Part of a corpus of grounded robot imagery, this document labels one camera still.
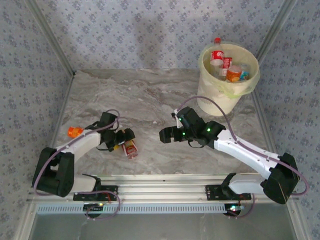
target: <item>glass panel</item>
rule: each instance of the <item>glass panel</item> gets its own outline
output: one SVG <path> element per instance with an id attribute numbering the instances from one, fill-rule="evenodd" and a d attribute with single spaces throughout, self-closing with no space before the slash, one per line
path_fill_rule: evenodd
<path id="1" fill-rule="evenodd" d="M 287 206 L 256 204 L 245 218 L 223 214 L 37 215 L 29 240 L 296 240 Z"/>

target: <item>orange bottle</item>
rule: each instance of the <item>orange bottle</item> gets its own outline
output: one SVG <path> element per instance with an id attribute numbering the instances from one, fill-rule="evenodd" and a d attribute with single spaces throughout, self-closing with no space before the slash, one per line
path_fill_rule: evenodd
<path id="1" fill-rule="evenodd" d="M 71 126 L 68 129 L 68 137 L 74 139 L 74 138 L 78 137 L 79 135 L 81 135 L 83 131 L 84 131 L 84 129 L 81 128 L 81 127 L 73 127 L 73 126 Z"/>
<path id="2" fill-rule="evenodd" d="M 226 79 L 232 83 L 238 82 L 242 73 L 242 69 L 240 66 L 232 65 L 226 71 Z"/>

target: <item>wallpaper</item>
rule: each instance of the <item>wallpaper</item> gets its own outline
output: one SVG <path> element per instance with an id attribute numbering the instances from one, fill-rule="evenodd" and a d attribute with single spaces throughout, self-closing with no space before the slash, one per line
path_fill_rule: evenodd
<path id="1" fill-rule="evenodd" d="M 310 183 L 301 203 L 314 239 L 320 239 L 319 26 L 320 2 L 298 1 L 260 68 L 258 85 L 278 152 L 295 156 Z"/>
<path id="2" fill-rule="evenodd" d="M 214 37 L 256 53 L 283 0 L 37 0 L 74 70 L 197 68 Z"/>
<path id="3" fill-rule="evenodd" d="M 23 0 L 0 1 L 0 239 L 14 236 L 68 76 Z"/>

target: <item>red bottle cap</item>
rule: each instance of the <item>red bottle cap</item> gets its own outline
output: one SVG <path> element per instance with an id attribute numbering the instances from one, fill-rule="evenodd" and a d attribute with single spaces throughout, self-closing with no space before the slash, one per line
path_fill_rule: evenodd
<path id="1" fill-rule="evenodd" d="M 214 43 L 215 43 L 215 44 L 221 43 L 220 37 L 216 37 L 216 38 L 214 39 Z"/>

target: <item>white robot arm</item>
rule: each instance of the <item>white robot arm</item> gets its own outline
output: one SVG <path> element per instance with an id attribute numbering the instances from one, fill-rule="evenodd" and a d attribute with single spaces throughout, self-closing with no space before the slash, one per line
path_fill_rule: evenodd
<path id="1" fill-rule="evenodd" d="M 48 159 L 57 151 L 59 153 L 45 167 L 41 175 L 37 190 L 41 190 L 60 197 L 65 197 L 69 193 L 92 192 L 101 187 L 97 177 L 82 174 L 75 174 L 75 163 L 89 150 L 105 143 L 106 150 L 113 151 L 115 146 L 124 144 L 126 141 L 135 138 L 134 132 L 127 128 L 125 130 L 105 128 L 116 121 L 117 116 L 103 112 L 100 121 L 85 128 L 81 135 L 71 141 L 58 146 L 57 148 L 46 147 L 41 151 L 38 164 L 32 180 L 34 187 L 36 179 L 39 177 L 41 169 Z"/>
<path id="2" fill-rule="evenodd" d="M 285 153 L 263 150 L 238 136 L 233 135 L 223 125 L 216 121 L 204 122 L 195 110 L 185 107 L 172 116 L 179 120 L 183 127 L 166 127 L 159 132 L 161 142 L 167 144 L 173 138 L 174 142 L 198 142 L 202 147 L 227 153 L 256 170 L 260 176 L 245 176 L 230 173 L 223 181 L 218 191 L 210 190 L 211 195 L 225 195 L 229 200 L 239 198 L 243 194 L 265 194 L 271 200 L 285 204 L 292 194 L 299 177 L 290 169 L 278 162 L 283 162 L 297 169 L 295 159 Z"/>

